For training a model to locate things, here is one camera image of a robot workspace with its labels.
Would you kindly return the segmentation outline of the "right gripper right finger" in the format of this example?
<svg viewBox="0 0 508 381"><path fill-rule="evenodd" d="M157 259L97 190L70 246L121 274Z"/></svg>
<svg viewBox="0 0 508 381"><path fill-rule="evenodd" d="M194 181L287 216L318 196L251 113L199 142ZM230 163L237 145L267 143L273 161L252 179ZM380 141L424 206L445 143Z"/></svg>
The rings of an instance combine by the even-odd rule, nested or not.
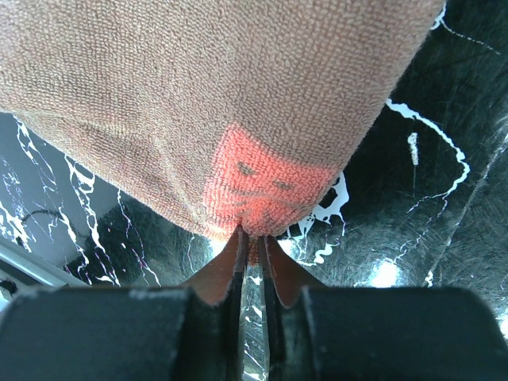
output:
<svg viewBox="0 0 508 381"><path fill-rule="evenodd" d="M506 342L475 294L327 287L260 239L270 380L504 380Z"/></svg>

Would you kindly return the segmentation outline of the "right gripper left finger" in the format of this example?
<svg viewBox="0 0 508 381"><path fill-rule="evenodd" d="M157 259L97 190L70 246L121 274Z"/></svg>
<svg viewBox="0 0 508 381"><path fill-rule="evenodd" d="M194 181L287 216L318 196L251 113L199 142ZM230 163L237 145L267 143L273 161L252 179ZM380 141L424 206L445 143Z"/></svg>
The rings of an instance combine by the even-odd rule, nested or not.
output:
<svg viewBox="0 0 508 381"><path fill-rule="evenodd" d="M38 287L1 316L4 380L239 380L244 231L177 287Z"/></svg>

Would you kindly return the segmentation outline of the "orange brown towel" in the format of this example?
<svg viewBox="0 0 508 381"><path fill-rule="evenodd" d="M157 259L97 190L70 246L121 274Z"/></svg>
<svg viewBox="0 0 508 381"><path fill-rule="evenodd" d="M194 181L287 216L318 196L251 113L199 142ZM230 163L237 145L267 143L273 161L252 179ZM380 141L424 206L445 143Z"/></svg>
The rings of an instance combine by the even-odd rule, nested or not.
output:
<svg viewBox="0 0 508 381"><path fill-rule="evenodd" d="M4 1L1 109L193 233L321 201L440 1Z"/></svg>

